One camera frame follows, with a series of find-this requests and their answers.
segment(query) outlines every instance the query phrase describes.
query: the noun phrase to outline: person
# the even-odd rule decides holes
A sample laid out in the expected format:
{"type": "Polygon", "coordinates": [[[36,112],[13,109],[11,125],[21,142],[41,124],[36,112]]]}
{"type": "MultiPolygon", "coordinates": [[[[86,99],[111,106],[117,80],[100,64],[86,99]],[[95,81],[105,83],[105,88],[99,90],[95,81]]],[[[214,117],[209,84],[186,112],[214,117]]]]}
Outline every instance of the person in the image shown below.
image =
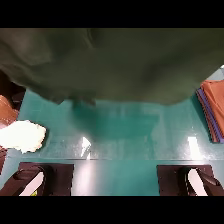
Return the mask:
{"type": "Polygon", "coordinates": [[[218,28],[0,28],[0,70],[56,103],[172,104],[223,64],[223,38],[218,28]]]}

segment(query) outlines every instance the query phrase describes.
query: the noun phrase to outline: crumpled white paper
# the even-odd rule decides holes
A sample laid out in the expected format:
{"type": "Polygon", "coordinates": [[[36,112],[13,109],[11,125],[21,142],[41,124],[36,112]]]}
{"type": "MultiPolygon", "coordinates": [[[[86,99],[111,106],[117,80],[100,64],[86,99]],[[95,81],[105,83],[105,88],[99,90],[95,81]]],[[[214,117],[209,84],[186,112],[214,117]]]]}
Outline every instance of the crumpled white paper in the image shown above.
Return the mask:
{"type": "Polygon", "coordinates": [[[0,145],[5,148],[21,150],[22,153],[35,152],[42,147],[46,128],[30,121],[15,121],[0,129],[0,145]]]}

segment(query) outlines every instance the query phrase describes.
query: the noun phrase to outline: purple cloth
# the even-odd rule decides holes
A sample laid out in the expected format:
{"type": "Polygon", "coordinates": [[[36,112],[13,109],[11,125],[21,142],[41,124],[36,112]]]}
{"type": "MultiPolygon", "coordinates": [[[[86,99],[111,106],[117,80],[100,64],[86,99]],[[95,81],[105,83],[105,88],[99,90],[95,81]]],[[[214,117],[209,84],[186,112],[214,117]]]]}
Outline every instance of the purple cloth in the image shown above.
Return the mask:
{"type": "Polygon", "coordinates": [[[207,110],[207,112],[208,112],[210,121],[211,121],[211,123],[212,123],[212,126],[213,126],[213,128],[214,128],[214,131],[215,131],[215,133],[216,133],[216,136],[217,136],[219,142],[220,142],[220,143],[224,143],[224,138],[222,137],[222,134],[221,134],[221,132],[220,132],[220,130],[219,130],[219,126],[218,126],[218,124],[217,124],[217,122],[216,122],[216,120],[215,120],[214,114],[213,114],[212,109],[211,109],[211,107],[210,107],[210,105],[209,105],[209,103],[208,103],[208,101],[207,101],[207,99],[206,99],[206,96],[205,96],[203,90],[200,88],[200,89],[197,90],[197,92],[198,92],[198,94],[201,96],[201,99],[202,99],[203,102],[204,102],[204,105],[205,105],[205,107],[206,107],[206,110],[207,110]]]}

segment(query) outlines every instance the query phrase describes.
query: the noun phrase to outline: table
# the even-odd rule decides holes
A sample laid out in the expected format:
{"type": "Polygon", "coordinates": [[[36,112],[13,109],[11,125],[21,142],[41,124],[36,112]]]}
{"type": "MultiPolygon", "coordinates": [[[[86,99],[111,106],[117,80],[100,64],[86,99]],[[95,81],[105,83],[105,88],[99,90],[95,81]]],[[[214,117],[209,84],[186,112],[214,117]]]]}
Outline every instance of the table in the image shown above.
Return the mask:
{"type": "Polygon", "coordinates": [[[224,185],[224,145],[214,144],[195,95],[176,105],[97,101],[60,105],[27,91],[19,120],[48,129],[36,153],[9,150],[0,188],[19,162],[72,163],[72,195],[159,195],[156,165],[211,164],[224,185]]]}

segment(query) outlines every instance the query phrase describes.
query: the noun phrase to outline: white fluffy object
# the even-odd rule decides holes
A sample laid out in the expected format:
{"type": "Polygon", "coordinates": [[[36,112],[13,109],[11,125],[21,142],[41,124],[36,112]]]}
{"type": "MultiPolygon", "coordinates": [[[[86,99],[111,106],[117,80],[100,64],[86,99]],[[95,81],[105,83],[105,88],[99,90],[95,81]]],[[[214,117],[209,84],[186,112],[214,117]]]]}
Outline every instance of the white fluffy object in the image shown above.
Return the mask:
{"type": "Polygon", "coordinates": [[[42,147],[46,128],[30,121],[15,121],[0,129],[0,145],[5,148],[21,150],[22,153],[35,152],[42,147]]]}

